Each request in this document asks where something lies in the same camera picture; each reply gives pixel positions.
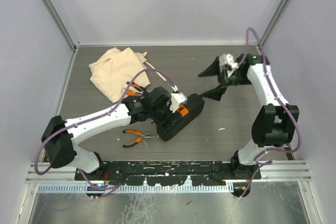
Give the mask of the small orange black screwdriver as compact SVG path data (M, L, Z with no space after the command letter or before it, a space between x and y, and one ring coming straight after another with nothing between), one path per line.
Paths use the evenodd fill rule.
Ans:
M135 82L131 83L130 89L136 90L137 92L145 92L146 91L145 87L142 87L141 85L139 85Z

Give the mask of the black plastic tool case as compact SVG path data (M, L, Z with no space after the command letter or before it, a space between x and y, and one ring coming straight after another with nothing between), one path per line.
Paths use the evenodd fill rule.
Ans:
M180 105L177 111L175 111L162 126L156 127L159 138L164 141L172 139L178 132L200 115L204 104L205 101L197 93L189 95L184 105Z

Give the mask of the large orange handle screwdriver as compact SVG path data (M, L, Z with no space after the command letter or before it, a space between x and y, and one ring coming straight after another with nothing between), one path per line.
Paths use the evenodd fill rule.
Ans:
M138 91L138 90L128 90L127 95L128 96L141 96L141 95L143 95L143 92Z

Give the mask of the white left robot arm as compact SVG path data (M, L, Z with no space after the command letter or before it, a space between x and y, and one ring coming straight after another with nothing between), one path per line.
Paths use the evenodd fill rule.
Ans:
M105 174L105 165L97 152L88 152L79 144L104 131L143 122L165 122L178 108L173 94L158 87L140 96L128 96L110 108L76 119L55 116L42 137L43 148L51 168L75 167L93 180Z

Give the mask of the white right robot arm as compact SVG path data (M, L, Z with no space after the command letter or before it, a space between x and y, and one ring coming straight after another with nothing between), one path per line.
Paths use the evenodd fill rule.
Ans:
M219 101L230 86L252 85L260 110L251 127L251 140L237 150L230 160L230 172L237 179L247 178L258 168L258 161L269 151L285 151L292 142L299 108L290 105L280 93L271 73L268 59L260 55L241 54L235 58L223 54L198 74L216 76L219 85L201 94Z

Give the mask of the orange black needle-nose pliers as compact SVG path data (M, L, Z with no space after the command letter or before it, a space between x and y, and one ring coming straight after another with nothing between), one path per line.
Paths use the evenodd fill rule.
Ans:
M123 130L122 133L134 135L133 141L128 144L122 145L123 148L131 148L131 147L136 146L139 143L142 143L142 142L145 143L145 140L147 139L156 138L155 133L142 133L140 131L135 131L131 129Z

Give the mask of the beige cloth bag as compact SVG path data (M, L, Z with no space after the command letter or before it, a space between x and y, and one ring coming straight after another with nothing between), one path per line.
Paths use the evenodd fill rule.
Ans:
M97 61L89 65L90 81L113 103L121 99L127 83L146 67L154 68L147 62L147 52L134 52L131 48L107 50Z

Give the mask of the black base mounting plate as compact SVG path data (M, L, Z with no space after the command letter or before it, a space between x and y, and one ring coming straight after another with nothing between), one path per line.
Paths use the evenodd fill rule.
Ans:
M91 182L105 180L110 185L180 186L189 178L193 186L219 186L227 180L248 180L256 169L256 165L234 169L231 163L223 161L114 161L106 162L102 172L86 177Z

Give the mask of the aluminium front rail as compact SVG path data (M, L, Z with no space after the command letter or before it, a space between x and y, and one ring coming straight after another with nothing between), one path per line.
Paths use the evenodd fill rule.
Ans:
M129 176L205 176L206 179L225 181L245 181L254 172L236 172L230 170L230 163L223 161L178 161L178 162L131 162L115 161L107 163L108 178L118 180ZM254 179L266 181L311 181L308 167L304 161L273 161L261 167ZM38 175L34 166L29 169L26 182L74 182L82 181L79 171L74 167L50 169L44 175Z

